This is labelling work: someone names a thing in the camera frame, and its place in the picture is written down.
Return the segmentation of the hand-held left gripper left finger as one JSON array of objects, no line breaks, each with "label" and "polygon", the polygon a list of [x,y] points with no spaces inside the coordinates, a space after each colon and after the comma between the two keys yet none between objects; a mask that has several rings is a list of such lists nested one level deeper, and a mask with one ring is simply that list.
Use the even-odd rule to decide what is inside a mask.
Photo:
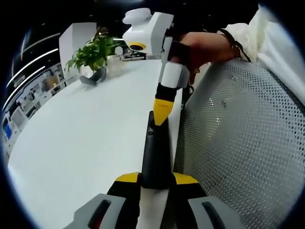
[{"label": "hand-held left gripper left finger", "polygon": [[134,229],[140,215],[140,173],[116,178],[106,194],[98,194],[74,212],[67,229]]}]

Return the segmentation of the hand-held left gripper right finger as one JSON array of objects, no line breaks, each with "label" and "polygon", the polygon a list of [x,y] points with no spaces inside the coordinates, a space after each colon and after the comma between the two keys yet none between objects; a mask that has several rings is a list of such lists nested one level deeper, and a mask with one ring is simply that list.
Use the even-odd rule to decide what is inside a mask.
[{"label": "hand-held left gripper right finger", "polygon": [[244,229],[239,214],[215,196],[208,196],[192,176],[173,173],[173,207],[179,229]]}]

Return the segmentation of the person's right hand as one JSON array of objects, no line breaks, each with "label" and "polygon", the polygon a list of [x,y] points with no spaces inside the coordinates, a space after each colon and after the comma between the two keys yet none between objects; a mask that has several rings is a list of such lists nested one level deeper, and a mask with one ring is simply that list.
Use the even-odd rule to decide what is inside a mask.
[{"label": "person's right hand", "polygon": [[190,47],[188,69],[191,74],[200,72],[200,67],[208,62],[226,62],[240,56],[238,48],[218,33],[189,32],[180,43]]}]

